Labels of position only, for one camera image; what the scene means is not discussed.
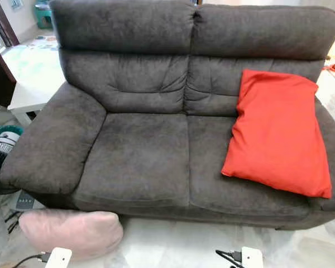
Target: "backrest cushion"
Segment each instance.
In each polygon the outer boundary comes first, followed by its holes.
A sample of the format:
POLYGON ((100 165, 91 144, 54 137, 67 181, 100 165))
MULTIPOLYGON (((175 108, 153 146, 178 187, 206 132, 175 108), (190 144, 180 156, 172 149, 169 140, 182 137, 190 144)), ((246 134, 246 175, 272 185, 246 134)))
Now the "backrest cushion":
POLYGON ((53 0, 66 80, 108 112, 183 110, 195 8, 188 1, 53 0))
POLYGON ((202 5, 195 15, 185 110, 236 116, 243 69, 316 82, 334 39, 335 12, 327 8, 202 5))

